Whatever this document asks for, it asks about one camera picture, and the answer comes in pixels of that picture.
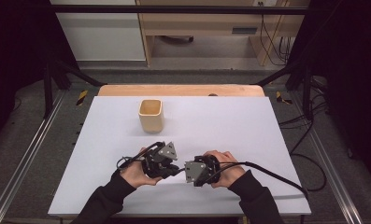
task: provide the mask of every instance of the pen holder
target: pen holder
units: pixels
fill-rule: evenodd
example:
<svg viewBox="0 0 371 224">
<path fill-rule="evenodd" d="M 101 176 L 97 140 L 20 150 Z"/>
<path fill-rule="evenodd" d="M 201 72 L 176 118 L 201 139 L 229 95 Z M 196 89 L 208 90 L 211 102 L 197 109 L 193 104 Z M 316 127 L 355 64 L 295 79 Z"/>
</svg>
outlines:
<svg viewBox="0 0 371 224">
<path fill-rule="evenodd" d="M 163 103 L 160 100 L 143 100 L 139 107 L 139 120 L 146 133 L 159 133 L 164 127 Z"/>
</svg>

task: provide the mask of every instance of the hand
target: hand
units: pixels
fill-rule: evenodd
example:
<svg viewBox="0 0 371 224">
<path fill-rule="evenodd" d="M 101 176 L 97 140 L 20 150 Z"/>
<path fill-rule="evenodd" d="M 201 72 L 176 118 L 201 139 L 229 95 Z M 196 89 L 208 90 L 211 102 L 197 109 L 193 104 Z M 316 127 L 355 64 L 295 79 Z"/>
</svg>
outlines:
<svg viewBox="0 0 371 224">
<path fill-rule="evenodd" d="M 203 156 L 215 156 L 219 162 L 237 162 L 237 160 L 232 156 L 232 154 L 228 151 L 220 153 L 217 150 L 213 151 L 208 151 L 206 152 Z M 225 164 L 221 163 L 220 167 L 223 168 L 227 165 L 230 165 L 230 163 Z M 241 177 L 243 174 L 245 174 L 246 171 L 244 171 L 243 167 L 240 165 L 231 167 L 227 170 L 224 170 L 221 172 L 221 177 L 220 180 L 217 183 L 212 183 L 211 187 L 212 188 L 217 188 L 217 187 L 226 187 L 229 188 L 239 177 Z"/>
<path fill-rule="evenodd" d="M 121 177 L 127 181 L 135 189 L 143 185 L 155 186 L 161 177 L 149 178 L 142 170 L 141 161 L 133 161 L 126 169 L 121 171 Z"/>
</svg>

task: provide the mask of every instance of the white table surface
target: white table surface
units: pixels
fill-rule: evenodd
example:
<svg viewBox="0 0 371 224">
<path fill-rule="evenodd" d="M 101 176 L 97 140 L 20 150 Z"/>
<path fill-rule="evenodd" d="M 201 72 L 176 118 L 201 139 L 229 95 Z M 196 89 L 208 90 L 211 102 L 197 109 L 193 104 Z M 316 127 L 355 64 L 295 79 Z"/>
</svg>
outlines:
<svg viewBox="0 0 371 224">
<path fill-rule="evenodd" d="M 142 131 L 138 108 L 144 99 L 163 101 L 165 124 L 161 133 Z M 157 141 L 174 143 L 178 160 L 173 163 L 179 167 L 208 150 L 228 150 L 238 161 L 259 164 L 300 184 L 267 97 L 97 96 L 49 214 L 78 214 L 93 191 L 109 181 L 118 159 L 134 156 Z M 251 170 L 263 186 L 270 188 L 282 215 L 310 214 L 307 200 L 298 189 Z M 183 172 L 156 187 L 137 189 L 125 198 L 120 216 L 238 216 L 243 214 L 238 202 L 230 190 L 187 184 Z"/>
</svg>

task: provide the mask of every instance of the black device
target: black device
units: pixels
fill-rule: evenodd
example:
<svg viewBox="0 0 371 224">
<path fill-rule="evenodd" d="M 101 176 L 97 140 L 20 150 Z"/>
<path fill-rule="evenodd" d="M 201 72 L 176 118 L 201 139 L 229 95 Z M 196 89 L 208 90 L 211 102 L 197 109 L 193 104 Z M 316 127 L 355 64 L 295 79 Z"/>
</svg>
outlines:
<svg viewBox="0 0 371 224">
<path fill-rule="evenodd" d="M 185 162 L 186 181 L 193 182 L 195 187 L 217 183 L 221 177 L 220 169 L 220 162 L 215 156 L 195 156 L 194 161 Z"/>
<path fill-rule="evenodd" d="M 163 179 L 166 179 L 182 171 L 176 165 L 171 164 L 171 162 L 178 159 L 177 152 L 172 142 L 167 145 L 165 142 L 156 142 L 142 150 L 133 158 L 127 159 L 128 160 L 118 167 L 118 170 L 127 168 L 133 161 L 141 161 L 142 170 L 150 178 L 161 176 Z"/>
</svg>

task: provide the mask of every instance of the black sleeve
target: black sleeve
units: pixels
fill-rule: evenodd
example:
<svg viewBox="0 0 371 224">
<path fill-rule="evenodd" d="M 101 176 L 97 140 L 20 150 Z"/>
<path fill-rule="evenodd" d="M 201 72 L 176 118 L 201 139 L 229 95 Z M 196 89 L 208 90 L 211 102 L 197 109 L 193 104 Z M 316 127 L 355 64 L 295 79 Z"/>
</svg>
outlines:
<svg viewBox="0 0 371 224">
<path fill-rule="evenodd" d="M 253 224 L 284 223 L 270 190 L 263 187 L 248 170 L 229 188 L 240 196 L 240 207 Z"/>
<path fill-rule="evenodd" d="M 123 209 L 123 199 L 136 189 L 120 175 L 116 175 L 105 186 L 99 187 L 86 202 L 72 224 L 104 223 Z"/>
</svg>

